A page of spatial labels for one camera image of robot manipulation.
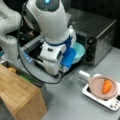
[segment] gray surface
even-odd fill
[[[113,49],[95,68],[82,65],[59,85],[47,85],[47,113],[42,120],[118,120],[120,110],[112,112],[82,94],[85,86],[78,71],[100,73],[120,82],[120,50]]]

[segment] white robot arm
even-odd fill
[[[0,0],[0,46],[5,53],[7,60],[17,64],[17,40],[13,36],[6,34],[19,28],[21,15],[6,6],[3,0]]]
[[[30,0],[26,7],[27,24],[34,30],[41,30],[45,36],[39,56],[42,62],[39,64],[51,75],[56,75],[60,70],[66,72],[76,54],[72,49],[76,34],[72,26],[68,28],[61,0]]]

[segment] blue object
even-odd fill
[[[26,52],[23,52],[23,54],[29,63],[33,60]]]
[[[4,55],[3,51],[0,51],[0,57],[2,57]]]
[[[81,60],[81,58],[83,57],[83,55],[85,54],[85,48],[79,44],[79,43],[75,43],[73,48],[76,50],[77,54],[75,56],[75,59],[74,59],[74,63],[77,63]]]
[[[44,5],[50,5],[53,2],[53,0],[43,0],[42,3]]]
[[[74,62],[74,58],[76,56],[76,51],[73,48],[69,48],[63,55],[62,65],[70,68]]]
[[[49,2],[50,2],[50,0],[45,0],[45,2],[46,2],[46,3],[49,3]]]

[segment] metal part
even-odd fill
[[[73,24],[77,34],[77,42],[86,49],[84,62],[95,66],[112,49],[116,20],[70,9]]]

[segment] orange carrot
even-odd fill
[[[110,92],[111,88],[112,88],[111,81],[110,80],[105,80],[104,84],[103,84],[102,93],[107,94],[108,92]]]

